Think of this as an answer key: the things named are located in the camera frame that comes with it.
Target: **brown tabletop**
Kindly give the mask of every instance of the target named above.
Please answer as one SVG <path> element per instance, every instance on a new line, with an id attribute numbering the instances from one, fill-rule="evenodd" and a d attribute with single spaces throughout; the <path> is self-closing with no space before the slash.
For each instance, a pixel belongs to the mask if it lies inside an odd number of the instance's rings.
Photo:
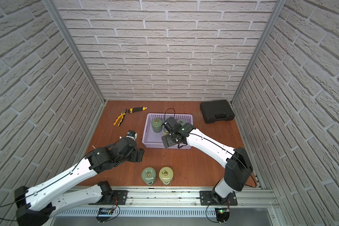
<path id="1" fill-rule="evenodd" d="M 224 168 L 214 159 L 192 147 L 191 149 L 157 149 L 146 148 L 142 136 L 148 113 L 164 113 L 174 108 L 177 114 L 191 114 L 193 124 L 207 136 L 230 147 L 244 147 L 235 120 L 219 121 L 206 124 L 199 109 L 201 102 L 184 101 L 108 101 L 86 153 L 93 147 L 105 147 L 125 136 L 128 130 L 138 134 L 138 147 L 145 149 L 141 163 L 125 162 L 82 183 L 81 186 L 92 186 L 99 181 L 107 180 L 111 186 L 145 186 L 141 173 L 146 167 L 153 167 L 157 174 L 164 167 L 171 167 L 174 173 L 171 186 L 214 186 L 224 176 Z M 148 107 L 145 111 L 127 113 L 121 126 L 113 126 L 118 115 L 124 109 Z M 249 178 L 247 184 L 255 186 Z M 162 186 L 158 179 L 154 186 Z"/>

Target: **black carrying case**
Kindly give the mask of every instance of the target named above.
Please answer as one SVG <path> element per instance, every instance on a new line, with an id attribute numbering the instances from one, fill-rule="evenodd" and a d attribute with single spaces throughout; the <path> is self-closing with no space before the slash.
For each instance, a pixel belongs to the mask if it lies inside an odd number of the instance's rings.
<path id="1" fill-rule="evenodd" d="M 207 124 L 216 121 L 230 121 L 235 118 L 235 114 L 226 100 L 202 102 L 199 108 Z"/>

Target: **brick wallpaper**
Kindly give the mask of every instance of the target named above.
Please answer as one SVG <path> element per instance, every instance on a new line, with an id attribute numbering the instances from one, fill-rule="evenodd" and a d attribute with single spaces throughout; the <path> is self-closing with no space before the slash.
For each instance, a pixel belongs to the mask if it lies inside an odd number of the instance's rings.
<path id="1" fill-rule="evenodd" d="M 108 100 L 231 100 L 275 1 L 56 0 Z"/>
<path id="2" fill-rule="evenodd" d="M 234 103 L 288 225 L 339 225 L 339 0 L 288 0 Z"/>
<path id="3" fill-rule="evenodd" d="M 99 104 L 43 2 L 0 0 L 0 205 L 72 166 Z"/>

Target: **green weight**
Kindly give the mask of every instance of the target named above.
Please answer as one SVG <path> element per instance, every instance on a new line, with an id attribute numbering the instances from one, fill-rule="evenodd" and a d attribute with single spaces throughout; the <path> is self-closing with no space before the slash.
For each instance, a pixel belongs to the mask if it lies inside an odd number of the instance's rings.
<path id="1" fill-rule="evenodd" d="M 147 167 L 142 171 L 142 180 L 148 184 L 153 185 L 156 183 L 156 171 L 152 167 Z"/>
<path id="2" fill-rule="evenodd" d="M 151 122 L 152 129 L 155 133 L 161 133 L 162 132 L 162 119 L 160 118 L 155 118 Z"/>

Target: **basket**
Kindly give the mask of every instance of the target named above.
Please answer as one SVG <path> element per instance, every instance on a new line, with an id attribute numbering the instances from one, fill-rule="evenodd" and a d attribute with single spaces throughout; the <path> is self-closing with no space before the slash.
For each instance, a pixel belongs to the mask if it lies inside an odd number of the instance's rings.
<path id="1" fill-rule="evenodd" d="M 166 119 L 168 119 L 169 117 L 173 117 L 175 120 L 178 119 L 185 119 L 188 121 L 189 124 L 193 125 L 193 117 L 192 115 L 187 115 L 187 114 L 176 114 L 175 116 L 173 116 L 173 114 L 166 114 Z M 146 119 L 146 124 L 145 124 L 145 130 L 143 132 L 143 138 L 142 138 L 142 143 L 145 145 L 145 147 L 147 148 L 164 148 L 163 142 L 162 142 L 162 136 L 163 136 L 163 132 L 161 133 L 155 133 L 152 129 L 151 126 L 151 122 L 153 119 L 155 118 L 160 118 L 162 120 L 164 119 L 164 114 L 157 114 L 157 113 L 149 113 L 147 115 L 147 119 Z M 168 147 L 171 149 L 178 149 L 177 145 Z M 190 149 L 191 146 L 190 145 L 186 145 L 184 147 L 181 147 L 180 149 Z"/>

